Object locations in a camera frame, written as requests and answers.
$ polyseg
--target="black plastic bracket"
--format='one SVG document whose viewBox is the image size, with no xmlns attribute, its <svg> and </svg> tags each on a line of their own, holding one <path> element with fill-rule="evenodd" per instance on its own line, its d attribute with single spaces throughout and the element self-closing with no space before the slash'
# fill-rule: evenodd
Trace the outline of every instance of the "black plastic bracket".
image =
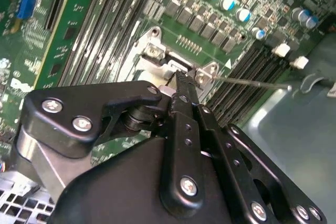
<svg viewBox="0 0 336 224">
<path fill-rule="evenodd" d="M 35 90 L 26 96 L 21 124 L 27 134 L 61 155 L 81 158 L 90 153 L 96 141 L 103 143 L 110 136 L 125 109 L 156 105 L 161 97 L 160 91 L 146 81 Z M 42 103 L 48 99 L 60 102 L 62 110 L 45 111 Z M 79 116 L 91 122 L 90 130 L 74 128 L 72 122 Z M 111 120 L 103 129 L 102 119 L 106 117 Z"/>
</svg>

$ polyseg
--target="gray metal panel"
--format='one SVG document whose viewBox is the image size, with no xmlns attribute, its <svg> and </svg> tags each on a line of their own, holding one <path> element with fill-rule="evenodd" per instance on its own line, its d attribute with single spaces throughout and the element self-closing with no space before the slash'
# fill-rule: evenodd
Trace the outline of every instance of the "gray metal panel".
<svg viewBox="0 0 336 224">
<path fill-rule="evenodd" d="M 315 86 L 308 94 L 279 90 L 245 133 L 336 223 L 336 99 Z"/>
</svg>

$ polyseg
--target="motherboard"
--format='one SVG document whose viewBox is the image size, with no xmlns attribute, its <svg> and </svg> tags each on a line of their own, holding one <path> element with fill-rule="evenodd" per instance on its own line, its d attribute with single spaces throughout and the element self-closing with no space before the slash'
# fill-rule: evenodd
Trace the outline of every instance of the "motherboard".
<svg viewBox="0 0 336 224">
<path fill-rule="evenodd" d="M 220 125 L 243 124 L 271 92 L 210 76 L 275 83 L 335 30 L 336 0 L 0 0 L 0 141 L 8 149 L 25 95 L 57 86 L 148 80 L 176 70 L 198 83 Z M 98 146 L 97 162 L 149 136 Z"/>
</svg>

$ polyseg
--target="silver screw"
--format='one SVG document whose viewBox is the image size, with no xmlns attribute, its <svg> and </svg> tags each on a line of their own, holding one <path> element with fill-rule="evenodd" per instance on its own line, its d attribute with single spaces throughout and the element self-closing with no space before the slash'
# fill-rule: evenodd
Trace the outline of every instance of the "silver screw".
<svg viewBox="0 0 336 224">
<path fill-rule="evenodd" d="M 312 207 L 309 208 L 310 212 L 312 215 L 314 215 L 315 218 L 317 218 L 318 220 L 321 220 L 321 216 L 319 215 L 319 213 Z"/>
<path fill-rule="evenodd" d="M 189 196 L 195 196 L 196 195 L 197 187 L 191 179 L 189 179 L 187 177 L 183 177 L 181 179 L 180 185 L 181 185 L 182 191 L 184 191 L 185 194 L 187 194 Z"/>
<path fill-rule="evenodd" d="M 157 94 L 157 90 L 155 87 L 148 87 L 147 88 L 149 92 L 151 92 L 152 94 Z"/>
<path fill-rule="evenodd" d="M 211 113 L 211 111 L 210 111 L 210 109 L 208 109 L 207 107 L 203 107 L 203 111 L 205 112 L 205 113 L 207 113 L 207 114 L 210 114 Z"/>
<path fill-rule="evenodd" d="M 42 103 L 42 108 L 49 113 L 58 113 L 63 109 L 63 106 L 59 101 L 49 99 Z"/>
<path fill-rule="evenodd" d="M 235 127 L 232 126 L 231 130 L 233 131 L 233 133 L 239 135 L 239 131 Z"/>
<path fill-rule="evenodd" d="M 77 131 L 89 131 L 92 128 L 91 122 L 86 118 L 75 118 L 72 122 L 72 125 Z"/>
<path fill-rule="evenodd" d="M 185 97 L 184 95 L 181 95 L 180 99 L 181 99 L 182 102 L 188 102 L 188 98 Z"/>
<path fill-rule="evenodd" d="M 298 206 L 296 207 L 296 210 L 297 210 L 297 212 L 299 213 L 299 215 L 300 215 L 303 219 L 305 219 L 305 220 L 309 220 L 309 215 L 308 215 L 307 211 L 306 211 L 303 207 L 301 207 L 300 205 L 298 205 Z"/>
<path fill-rule="evenodd" d="M 252 207 L 253 213 L 259 220 L 266 221 L 267 215 L 266 215 L 264 208 L 261 206 L 261 204 L 252 202 L 251 207 Z"/>
</svg>

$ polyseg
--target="capacitor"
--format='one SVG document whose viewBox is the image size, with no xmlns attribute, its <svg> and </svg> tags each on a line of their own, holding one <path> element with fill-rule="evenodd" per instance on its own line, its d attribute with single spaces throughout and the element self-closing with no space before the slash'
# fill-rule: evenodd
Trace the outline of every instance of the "capacitor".
<svg viewBox="0 0 336 224">
<path fill-rule="evenodd" d="M 292 19 L 298 22 L 305 22 L 309 18 L 309 11 L 300 7 L 292 11 Z"/>
<path fill-rule="evenodd" d="M 313 29 L 319 23 L 319 19 L 315 16 L 310 16 L 305 22 L 300 22 L 300 25 L 308 28 Z"/>
<path fill-rule="evenodd" d="M 254 38 L 256 38 L 257 40 L 262 40 L 265 38 L 266 36 L 266 32 L 264 30 L 261 30 L 260 28 L 258 27 L 254 27 L 252 29 L 252 36 Z"/>
<path fill-rule="evenodd" d="M 236 18 L 240 22 L 247 22 L 249 21 L 250 17 L 251 12 L 248 9 L 241 8 L 236 12 Z"/>
<path fill-rule="evenodd" d="M 235 1 L 234 0 L 220 0 L 219 5 L 223 10 L 231 10 L 235 6 Z"/>
</svg>

